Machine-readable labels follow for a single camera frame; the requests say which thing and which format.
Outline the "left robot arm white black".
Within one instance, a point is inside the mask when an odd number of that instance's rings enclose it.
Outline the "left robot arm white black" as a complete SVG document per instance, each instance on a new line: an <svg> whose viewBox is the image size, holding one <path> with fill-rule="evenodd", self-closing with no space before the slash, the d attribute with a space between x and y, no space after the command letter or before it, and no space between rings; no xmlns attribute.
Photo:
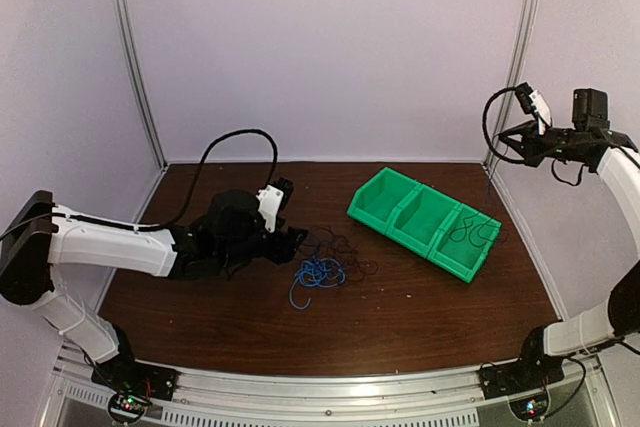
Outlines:
<svg viewBox="0 0 640 427"><path fill-rule="evenodd" d="M216 195L205 215L181 226L95 218L38 191L1 236L1 295L38 312L80 347L113 389L133 391L143 383L144 371L126 334L72 294L56 266L96 265L194 281L232 277L260 258L286 264L308 235L280 217L288 197L274 186L256 194L232 189Z"/></svg>

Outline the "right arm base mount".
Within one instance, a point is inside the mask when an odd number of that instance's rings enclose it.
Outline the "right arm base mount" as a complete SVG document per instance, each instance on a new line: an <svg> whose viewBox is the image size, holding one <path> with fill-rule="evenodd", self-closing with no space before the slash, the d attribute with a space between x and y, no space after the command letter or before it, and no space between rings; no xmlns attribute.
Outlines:
<svg viewBox="0 0 640 427"><path fill-rule="evenodd" d="M542 361L527 364L516 360L504 364L482 365L479 384L486 400L542 389L564 379L562 362L545 365Z"/></svg>

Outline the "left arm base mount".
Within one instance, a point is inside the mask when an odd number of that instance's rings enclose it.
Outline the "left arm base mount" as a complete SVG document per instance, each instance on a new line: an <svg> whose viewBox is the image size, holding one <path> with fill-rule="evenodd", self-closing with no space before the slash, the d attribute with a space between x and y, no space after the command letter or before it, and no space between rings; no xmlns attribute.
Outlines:
<svg viewBox="0 0 640 427"><path fill-rule="evenodd" d="M168 367L138 361L111 360L102 364L90 361L91 381L114 392L133 394L143 399L171 401L178 372Z"/></svg>

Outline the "green three-compartment bin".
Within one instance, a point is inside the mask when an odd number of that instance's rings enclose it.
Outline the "green three-compartment bin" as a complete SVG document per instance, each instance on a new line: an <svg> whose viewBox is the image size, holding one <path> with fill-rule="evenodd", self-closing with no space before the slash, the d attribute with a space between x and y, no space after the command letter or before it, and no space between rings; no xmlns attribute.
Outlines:
<svg viewBox="0 0 640 427"><path fill-rule="evenodd" d="M502 223L390 167L359 187L347 215L469 284Z"/></svg>

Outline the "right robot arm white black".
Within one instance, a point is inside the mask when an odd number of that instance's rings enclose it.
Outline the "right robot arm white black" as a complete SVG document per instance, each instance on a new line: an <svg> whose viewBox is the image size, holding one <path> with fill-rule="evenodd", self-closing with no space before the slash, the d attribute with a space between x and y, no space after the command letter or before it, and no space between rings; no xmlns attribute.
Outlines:
<svg viewBox="0 0 640 427"><path fill-rule="evenodd" d="M595 175L614 211L606 213L592 201L584 203L580 229L590 250L600 246L597 233L611 240L620 234L634 243L632 265L596 306L574 317L535 328L524 341L512 377L519 387L535 387L565 359L602 350L639 333L639 148L614 130L609 121L608 96L593 88L579 88L572 96L570 126L556 127L542 94L527 83L509 88L528 121L497 135L512 150L509 163L538 167L544 161L577 163Z"/></svg>

